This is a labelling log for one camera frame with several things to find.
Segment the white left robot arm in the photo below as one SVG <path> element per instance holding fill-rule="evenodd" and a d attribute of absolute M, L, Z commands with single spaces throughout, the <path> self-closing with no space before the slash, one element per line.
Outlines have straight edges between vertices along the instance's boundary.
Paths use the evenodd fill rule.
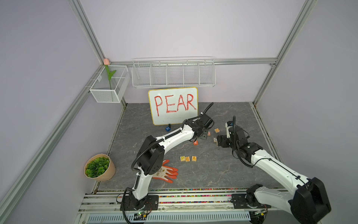
<path fill-rule="evenodd" d="M 181 126 L 159 137 L 147 136 L 136 158 L 131 164 L 131 170 L 137 178 L 132 188 L 131 196 L 137 201 L 148 195 L 152 177 L 162 167 L 164 156 L 174 147 L 186 142 L 196 141 L 202 137 L 214 124 L 214 120 L 206 114 L 192 119 L 186 119 Z"/>

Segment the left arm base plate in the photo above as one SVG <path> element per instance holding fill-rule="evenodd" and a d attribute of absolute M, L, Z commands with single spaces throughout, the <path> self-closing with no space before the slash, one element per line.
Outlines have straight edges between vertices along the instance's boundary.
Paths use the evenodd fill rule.
<path fill-rule="evenodd" d="M 121 203 L 121 210 L 125 211 L 156 211 L 159 205 L 158 195 L 147 195 L 141 200 L 137 200 L 134 196 L 125 196 L 124 202 Z"/>

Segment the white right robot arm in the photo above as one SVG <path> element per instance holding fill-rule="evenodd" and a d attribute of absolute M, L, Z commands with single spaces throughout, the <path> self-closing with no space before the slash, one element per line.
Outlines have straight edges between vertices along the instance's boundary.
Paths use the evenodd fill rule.
<path fill-rule="evenodd" d="M 316 224 L 332 210 L 324 183 L 295 172 L 271 156 L 255 142 L 249 142 L 246 132 L 235 120 L 225 124 L 226 134 L 217 137 L 222 148 L 231 148 L 234 158 L 246 167 L 258 167 L 284 188 L 285 192 L 255 184 L 241 199 L 252 209 L 272 206 L 291 214 L 301 224 Z"/>

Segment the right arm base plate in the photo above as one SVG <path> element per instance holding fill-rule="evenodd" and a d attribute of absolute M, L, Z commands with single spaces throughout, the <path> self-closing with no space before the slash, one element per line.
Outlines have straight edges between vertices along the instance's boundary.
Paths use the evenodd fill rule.
<path fill-rule="evenodd" d="M 265 209 L 265 205 L 259 203 L 250 194 L 232 194 L 230 202 L 235 209 Z"/>

